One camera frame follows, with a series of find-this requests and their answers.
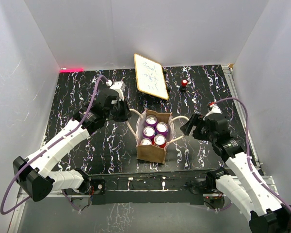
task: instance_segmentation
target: brown paper bag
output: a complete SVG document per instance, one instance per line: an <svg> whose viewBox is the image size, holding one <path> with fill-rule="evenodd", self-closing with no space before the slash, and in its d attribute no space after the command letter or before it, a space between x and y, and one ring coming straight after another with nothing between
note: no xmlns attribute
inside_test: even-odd
<svg viewBox="0 0 291 233"><path fill-rule="evenodd" d="M137 141L137 159L154 162L154 163L165 163L166 149L154 146L154 145L140 145L141 140L143 139L142 131L144 129L145 120L148 115L156 116L158 122L164 122L168 126L168 134L166 141L170 141L175 136L174 124L171 123L171 113L158 113L152 110L145 110L142 113L143 119L141 117L137 121L137 132L138 141Z"/></svg>

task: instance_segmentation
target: can lid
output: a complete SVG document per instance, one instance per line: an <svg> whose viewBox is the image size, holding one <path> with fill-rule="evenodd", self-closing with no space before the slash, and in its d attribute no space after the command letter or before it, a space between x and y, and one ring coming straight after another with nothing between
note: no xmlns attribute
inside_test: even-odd
<svg viewBox="0 0 291 233"><path fill-rule="evenodd" d="M140 145L152 145L152 142L148 138L144 138L141 140Z"/></svg>
<svg viewBox="0 0 291 233"><path fill-rule="evenodd" d="M148 115L146 118L145 118L145 121L150 124L150 125L153 125L157 122L157 118L156 116L154 115Z"/></svg>
<svg viewBox="0 0 291 233"><path fill-rule="evenodd" d="M166 132L168 130L168 127L164 122L160 122L160 123L157 124L156 129L159 132Z"/></svg>
<svg viewBox="0 0 291 233"><path fill-rule="evenodd" d="M147 126L147 127L144 128L144 134L145 134L146 136L152 136L152 135L155 134L155 130L154 130L153 127L151 127L151 126Z"/></svg>
<svg viewBox="0 0 291 233"><path fill-rule="evenodd" d="M158 134L154 137L154 142L156 145L163 145L165 142L166 142L166 138L161 135L161 134Z"/></svg>

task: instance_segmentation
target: whiteboard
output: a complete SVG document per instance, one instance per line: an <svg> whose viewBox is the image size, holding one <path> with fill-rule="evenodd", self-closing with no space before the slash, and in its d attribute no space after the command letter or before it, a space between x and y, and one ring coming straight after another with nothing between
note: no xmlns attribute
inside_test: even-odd
<svg viewBox="0 0 291 233"><path fill-rule="evenodd" d="M134 60L138 90L167 100L169 96L162 66L136 53Z"/></svg>

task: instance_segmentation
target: white wall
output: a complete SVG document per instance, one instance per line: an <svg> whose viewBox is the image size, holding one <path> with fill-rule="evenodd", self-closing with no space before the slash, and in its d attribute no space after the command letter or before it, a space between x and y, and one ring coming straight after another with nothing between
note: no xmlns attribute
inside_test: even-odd
<svg viewBox="0 0 291 233"><path fill-rule="evenodd" d="M267 0L25 0L60 67L234 63Z"/></svg>
<svg viewBox="0 0 291 233"><path fill-rule="evenodd" d="M23 0L0 0L0 203L13 160L40 146L59 67ZM5 209L16 202L16 184ZM0 214L0 233L12 214Z"/></svg>
<svg viewBox="0 0 291 233"><path fill-rule="evenodd" d="M272 0L234 69L263 169L291 203L291 0Z"/></svg>

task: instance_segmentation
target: gray floor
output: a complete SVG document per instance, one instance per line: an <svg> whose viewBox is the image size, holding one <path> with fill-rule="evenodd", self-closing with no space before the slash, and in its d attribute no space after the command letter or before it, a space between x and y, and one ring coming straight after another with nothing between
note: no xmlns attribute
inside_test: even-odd
<svg viewBox="0 0 291 233"><path fill-rule="evenodd" d="M250 233L238 209L215 213L186 203L91 205L81 214L62 197L27 201L19 233Z"/></svg>

